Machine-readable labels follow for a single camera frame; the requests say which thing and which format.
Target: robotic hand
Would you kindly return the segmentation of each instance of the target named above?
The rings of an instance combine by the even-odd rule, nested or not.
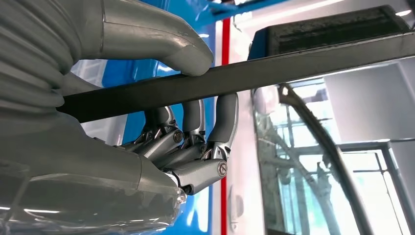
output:
[[[0,234],[163,228],[184,192],[226,174],[235,94],[218,98],[207,143],[194,102],[184,104],[184,144],[169,108],[146,112],[144,135],[115,147],[56,111],[63,97],[55,90],[95,89],[69,73],[79,59],[154,58],[184,74],[206,72],[213,55],[181,18],[131,0],[2,0],[0,22]]]
[[[142,134],[121,147],[145,156],[186,194],[193,195],[226,175],[238,124],[238,97],[237,94],[218,97],[217,120],[207,142],[203,101],[183,103],[183,110],[184,134],[178,129],[171,109],[163,107],[146,111],[147,123]]]

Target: silver robotic finger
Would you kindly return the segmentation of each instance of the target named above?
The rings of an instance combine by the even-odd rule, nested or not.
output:
[[[221,95],[216,101],[216,123],[207,140],[210,159],[227,161],[238,128],[238,95]]]
[[[57,2],[78,29],[83,58],[153,58],[187,75],[202,75],[213,62],[209,47],[182,18],[141,1]]]
[[[167,166],[165,170],[176,177],[178,186],[187,194],[198,193],[226,176],[227,160],[238,127],[238,107],[236,93],[219,96],[216,103],[216,124],[208,138],[207,149],[206,145],[193,145],[173,153],[175,158],[187,162],[164,163]]]
[[[169,106],[147,110],[144,115],[146,123],[141,135],[122,147],[153,162],[177,148],[183,140],[183,133],[179,130],[173,110]]]
[[[205,143],[205,105],[203,100],[185,102],[183,105],[183,132],[185,143],[183,148],[195,143]]]

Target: transparent plastic cover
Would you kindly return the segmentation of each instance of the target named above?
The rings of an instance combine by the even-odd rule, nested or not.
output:
[[[0,160],[0,234],[149,235],[174,223],[186,194],[176,187],[69,174],[30,177]]]

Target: joint screw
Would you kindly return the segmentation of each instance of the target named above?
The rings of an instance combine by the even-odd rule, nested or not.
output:
[[[226,175],[226,172],[228,171],[228,165],[226,165],[226,162],[220,162],[218,164],[218,174],[220,177],[224,177]]]
[[[174,133],[174,135],[173,135],[174,142],[180,143],[182,141],[182,139],[183,139],[183,133],[182,132],[178,131],[178,132]]]

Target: black metal bar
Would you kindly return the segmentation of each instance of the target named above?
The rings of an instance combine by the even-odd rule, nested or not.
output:
[[[415,33],[363,40],[65,96],[59,111],[93,121],[415,55]]]

